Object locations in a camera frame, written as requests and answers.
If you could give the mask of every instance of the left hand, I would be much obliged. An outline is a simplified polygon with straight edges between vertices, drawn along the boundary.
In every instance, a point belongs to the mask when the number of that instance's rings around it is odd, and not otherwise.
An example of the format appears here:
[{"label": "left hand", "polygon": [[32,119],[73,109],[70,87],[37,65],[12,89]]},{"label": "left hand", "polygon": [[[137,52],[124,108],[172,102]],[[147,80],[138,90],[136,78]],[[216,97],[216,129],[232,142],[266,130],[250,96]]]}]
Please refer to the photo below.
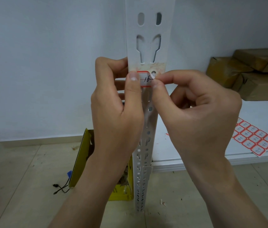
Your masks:
[{"label": "left hand", "polygon": [[[121,175],[139,143],[144,124],[139,75],[135,71],[128,74],[127,58],[99,57],[95,72],[97,87],[91,96],[95,136],[92,156],[99,165],[108,166],[107,171]],[[126,80],[115,80],[122,77]],[[118,90],[124,90],[124,94],[118,94]]]}]

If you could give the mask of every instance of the cardboard box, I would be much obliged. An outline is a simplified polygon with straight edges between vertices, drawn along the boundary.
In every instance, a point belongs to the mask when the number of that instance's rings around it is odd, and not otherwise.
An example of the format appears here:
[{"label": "cardboard box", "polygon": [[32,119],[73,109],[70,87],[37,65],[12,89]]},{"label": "cardboard box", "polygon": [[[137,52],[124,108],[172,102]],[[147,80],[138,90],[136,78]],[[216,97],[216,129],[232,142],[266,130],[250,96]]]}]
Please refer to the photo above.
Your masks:
[{"label": "cardboard box", "polygon": [[268,101],[268,75],[255,72],[241,73],[232,89],[245,101]]},{"label": "cardboard box", "polygon": [[233,57],[263,73],[268,73],[268,49],[237,49]]},{"label": "cardboard box", "polygon": [[[79,147],[74,168],[69,180],[69,187],[75,187],[79,178],[81,177],[87,159],[92,155],[95,148],[94,130],[85,129],[82,141]],[[129,201],[132,200],[133,195],[133,161],[132,156],[128,162],[127,168],[127,184],[117,184],[110,195],[109,201]]]},{"label": "cardboard box", "polygon": [[206,74],[225,88],[231,88],[241,72],[253,69],[232,57],[212,57]]}]

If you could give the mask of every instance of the black cable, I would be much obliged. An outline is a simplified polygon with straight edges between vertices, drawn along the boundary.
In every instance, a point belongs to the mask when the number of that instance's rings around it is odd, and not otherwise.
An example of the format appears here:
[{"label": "black cable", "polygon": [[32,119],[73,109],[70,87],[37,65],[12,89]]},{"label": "black cable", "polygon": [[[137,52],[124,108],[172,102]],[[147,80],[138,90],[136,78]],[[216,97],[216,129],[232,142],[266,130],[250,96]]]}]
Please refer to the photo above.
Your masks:
[{"label": "black cable", "polygon": [[63,193],[68,192],[69,189],[68,189],[67,191],[64,191],[64,190],[63,190],[63,188],[66,188],[66,187],[67,187],[68,182],[69,182],[69,179],[67,180],[66,184],[65,184],[63,187],[61,187],[61,186],[58,185],[58,184],[53,184],[54,187],[59,187],[59,188],[60,188],[59,190],[57,190],[56,192],[54,192],[54,194],[58,193],[60,190],[62,190]]}]

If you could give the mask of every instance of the perforated metal upright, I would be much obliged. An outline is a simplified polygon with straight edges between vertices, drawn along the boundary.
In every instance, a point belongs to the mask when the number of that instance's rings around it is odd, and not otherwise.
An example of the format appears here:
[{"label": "perforated metal upright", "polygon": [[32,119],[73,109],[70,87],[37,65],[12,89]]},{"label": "perforated metal upright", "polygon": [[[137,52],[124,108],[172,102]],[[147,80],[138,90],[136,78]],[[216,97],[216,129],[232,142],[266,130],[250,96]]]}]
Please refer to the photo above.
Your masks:
[{"label": "perforated metal upright", "polygon": [[140,74],[145,124],[133,153],[135,209],[144,210],[158,113],[150,83],[166,69],[175,0],[125,0],[125,26],[129,71]]}]

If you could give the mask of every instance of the white shelf board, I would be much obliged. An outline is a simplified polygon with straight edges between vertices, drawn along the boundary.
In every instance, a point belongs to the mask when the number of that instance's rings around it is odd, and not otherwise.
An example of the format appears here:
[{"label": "white shelf board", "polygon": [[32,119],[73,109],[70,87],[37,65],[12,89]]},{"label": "white shelf board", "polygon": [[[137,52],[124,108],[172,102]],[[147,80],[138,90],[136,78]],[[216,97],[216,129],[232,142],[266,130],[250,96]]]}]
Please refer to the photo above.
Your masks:
[{"label": "white shelf board", "polygon": [[[243,101],[239,117],[268,133],[268,101]],[[159,116],[152,157],[154,172],[185,169],[178,152],[166,133],[166,127]],[[230,141],[225,154],[233,165],[268,161],[268,150],[261,157],[257,157],[233,139]]]}]

